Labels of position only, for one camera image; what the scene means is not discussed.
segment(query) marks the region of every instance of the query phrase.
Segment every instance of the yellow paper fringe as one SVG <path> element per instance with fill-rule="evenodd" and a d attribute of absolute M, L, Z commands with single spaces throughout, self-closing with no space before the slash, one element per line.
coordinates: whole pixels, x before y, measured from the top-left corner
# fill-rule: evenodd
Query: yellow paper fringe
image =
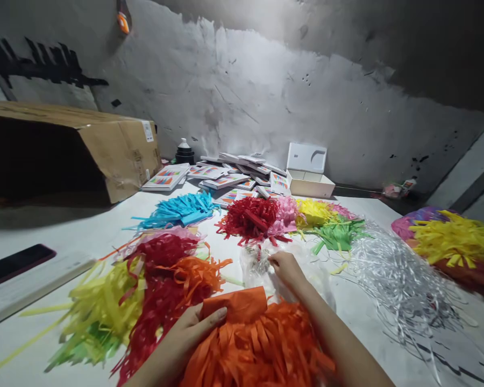
<path fill-rule="evenodd" d="M 49 312 L 57 312 L 57 311 L 61 311 L 61 310 L 68 310 L 73 305 L 74 305 L 74 303 L 68 303 L 68 304 L 48 306 L 48 307 L 43 307 L 43 308 L 33 308 L 33 309 L 29 309 L 29 310 L 26 310 L 26 311 L 23 311 L 22 313 L 20 313 L 20 317 L 35 316 L 37 314 L 44 314 L 44 313 L 49 313 Z"/>
<path fill-rule="evenodd" d="M 410 229 L 419 244 L 414 251 L 426 257 L 429 264 L 448 259 L 449 267 L 456 264 L 475 269 L 475 262 L 484 261 L 484 224 L 463 218 L 450 211 L 439 211 L 450 221 L 415 221 Z"/>
<path fill-rule="evenodd" d="M 334 271 L 330 272 L 331 275 L 337 275 L 343 272 L 344 269 L 348 267 L 347 263 L 343 263 L 341 266 L 339 266 L 337 269 Z"/>
<path fill-rule="evenodd" d="M 327 223 L 339 223 L 337 211 L 331 211 L 324 202 L 318 202 L 312 199 L 301 200 L 297 199 L 297 208 L 300 213 L 304 214 L 307 221 L 303 217 L 296 218 L 297 228 L 314 228 L 322 227 Z"/>
<path fill-rule="evenodd" d="M 138 261 L 139 257 L 136 257 L 131 263 L 131 272 L 134 271 Z M 138 288 L 134 294 L 119 306 L 118 302 L 129 289 L 133 288 L 136 280 L 129 276 L 127 261 L 118 262 L 106 276 L 100 277 L 104 266 L 105 261 L 97 262 L 86 273 L 81 283 L 70 292 L 69 296 L 72 297 L 74 302 L 71 305 L 71 309 L 62 318 L 16 349 L 10 356 L 0 362 L 0 367 L 10 362 L 67 317 L 70 317 L 70 322 L 63 329 L 63 335 L 87 336 L 88 327 L 98 322 L 101 325 L 101 330 L 110 331 L 112 335 L 121 339 L 123 344 L 127 346 L 129 344 L 129 333 L 141 314 L 145 290 L 144 270 L 142 269 L 139 274 Z M 90 281 L 84 283 L 99 267 L 101 269 L 98 271 L 98 274 Z M 28 310 L 23 314 L 28 316 L 43 313 L 43 310 L 52 312 L 65 306 L 67 305 Z"/>

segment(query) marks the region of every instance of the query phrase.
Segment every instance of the smartphone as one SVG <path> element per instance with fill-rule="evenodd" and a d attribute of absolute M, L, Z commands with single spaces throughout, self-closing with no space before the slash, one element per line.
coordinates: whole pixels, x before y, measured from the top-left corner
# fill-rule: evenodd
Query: smartphone
<path fill-rule="evenodd" d="M 56 252 L 38 244 L 0 260 L 0 284 L 56 256 Z"/>

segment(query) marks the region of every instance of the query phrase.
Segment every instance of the open cardboard box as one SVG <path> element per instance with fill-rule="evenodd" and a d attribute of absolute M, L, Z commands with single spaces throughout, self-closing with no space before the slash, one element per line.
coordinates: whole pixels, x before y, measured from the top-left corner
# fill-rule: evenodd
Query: open cardboard box
<path fill-rule="evenodd" d="M 138 192 L 160 169 L 151 121 L 0 102 L 0 198 L 111 206 Z"/>
<path fill-rule="evenodd" d="M 291 194 L 317 198 L 332 196 L 335 184 L 323 174 L 327 151 L 315 145 L 289 144 L 287 182 Z"/>
<path fill-rule="evenodd" d="M 330 198 L 335 183 L 323 174 L 287 169 L 290 193 L 297 196 Z"/>

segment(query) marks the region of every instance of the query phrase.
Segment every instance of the blue paper fringe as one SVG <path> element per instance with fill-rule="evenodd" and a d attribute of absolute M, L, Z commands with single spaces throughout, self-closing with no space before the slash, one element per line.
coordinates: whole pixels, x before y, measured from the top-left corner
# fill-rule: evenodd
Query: blue paper fringe
<path fill-rule="evenodd" d="M 188 226 L 213 216 L 215 209 L 220 210 L 220 206 L 212 203 L 209 192 L 189 193 L 160 202 L 149 218 L 132 217 L 131 219 L 141 220 L 140 224 L 124 230 L 161 228 L 169 223 L 173 226 Z"/>

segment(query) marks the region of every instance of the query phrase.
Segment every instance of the white tablecloth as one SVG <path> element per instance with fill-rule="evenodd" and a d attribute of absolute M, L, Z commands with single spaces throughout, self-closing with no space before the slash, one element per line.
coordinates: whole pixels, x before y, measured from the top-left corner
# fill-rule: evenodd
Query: white tablecloth
<path fill-rule="evenodd" d="M 113 251 L 114 247 L 119 247 L 132 238 L 134 231 L 122 230 L 123 227 L 137 224 L 136 220 L 131 220 L 132 216 L 146 217 L 154 211 L 159 201 L 197 191 L 194 185 L 187 182 L 182 188 L 166 195 L 139 192 L 105 212 L 34 206 L 0 209 L 0 259 L 37 243 L 45 244 L 58 254 L 82 250 L 100 258 Z M 365 215 L 366 218 L 373 219 L 388 230 L 391 222 L 400 217 L 398 213 L 377 199 L 348 197 L 336 199 L 337 203 L 350 211 Z M 208 235 L 207 242 L 216 259 L 233 259 L 233 263 L 222 269 L 222 273 L 241 280 L 240 247 L 237 246 L 239 238 L 231 237 L 224 240 L 224 235 L 216 233 L 217 227 L 214 224 L 220 218 L 221 216 L 216 214 L 213 219 L 201 223 L 199 231 Z M 325 248 L 320 255 L 327 256 Z M 336 268 L 329 260 L 324 264 L 329 271 Z M 78 281 L 79 278 L 70 281 L 30 307 L 68 302 L 68 293 Z M 337 314 L 373 354 L 397 386 L 437 385 L 430 369 L 423 361 L 410 355 L 399 344 L 383 334 L 383 326 L 376 316 L 373 301 L 357 285 L 332 276 L 331 286 L 337 302 Z M 223 288 L 225 291 L 240 289 L 229 283 Z M 465 312 L 479 323 L 477 328 L 468 328 L 467 333 L 484 351 L 484 301 L 480 296 L 466 294 L 464 297 L 469 300 L 469 304 L 463 306 Z M 63 312 L 31 317 L 14 315 L 1 322 L 0 361 L 62 315 Z M 60 327 L 52 330 L 0 369 L 0 386 L 116 385 L 118 375 L 109 378 L 110 370 L 121 358 L 123 349 L 119 350 L 113 359 L 109 359 L 105 367 L 101 365 L 93 367 L 90 364 L 74 366 L 64 364 L 50 372 L 44 372 L 48 359 L 60 346 L 58 344 L 60 332 Z M 440 376 L 443 385 L 482 385 L 467 376 L 455 376 L 441 364 L 438 364 L 438 368 L 442 371 Z"/>

